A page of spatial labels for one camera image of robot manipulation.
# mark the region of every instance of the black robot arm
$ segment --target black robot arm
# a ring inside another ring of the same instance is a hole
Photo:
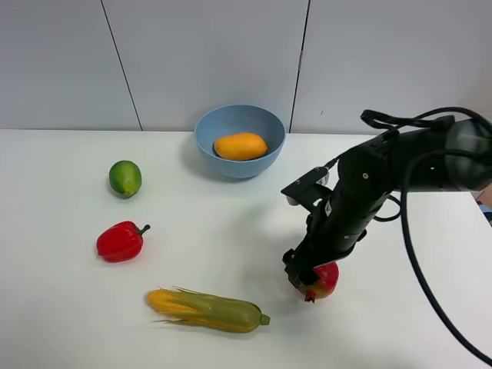
[[[364,111],[361,118],[387,130],[282,190],[289,202],[299,203],[310,212],[304,240],[283,258],[285,271],[296,288],[318,279],[314,273],[317,266],[345,258],[354,250],[391,192],[401,191],[406,170],[417,158],[421,160],[413,163],[408,191],[479,190],[492,181],[492,165],[487,160],[447,155],[423,158],[444,149],[473,155],[491,152],[489,126],[477,121],[477,115],[463,121],[455,121],[453,115],[424,121],[421,117],[395,118]],[[418,129],[399,132],[409,125]],[[339,180],[332,191],[323,184],[337,160]]]

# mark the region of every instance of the orange mango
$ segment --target orange mango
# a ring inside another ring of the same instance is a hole
[[[218,138],[214,150],[223,159],[251,160],[265,155],[268,147],[261,136],[242,132]]]

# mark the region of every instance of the blue bowl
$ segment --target blue bowl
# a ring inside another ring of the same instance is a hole
[[[268,151],[260,158],[235,161],[220,158],[214,152],[214,142],[222,136],[251,132],[261,136]],[[208,112],[194,129],[200,152],[211,168],[231,178],[259,175],[273,164],[285,141],[285,127],[275,115],[250,105],[228,105]]]

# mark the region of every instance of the corn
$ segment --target corn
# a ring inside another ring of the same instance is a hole
[[[197,325],[231,333],[248,333],[260,325],[270,324],[270,317],[251,302],[184,288],[176,288],[176,291],[160,288],[149,292],[147,300],[158,313],[174,318],[164,320],[171,324]]]

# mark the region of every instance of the green lime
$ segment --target green lime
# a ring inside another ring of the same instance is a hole
[[[140,189],[140,169],[131,161],[119,161],[109,170],[109,184],[111,185],[111,188],[121,196],[130,198]]]

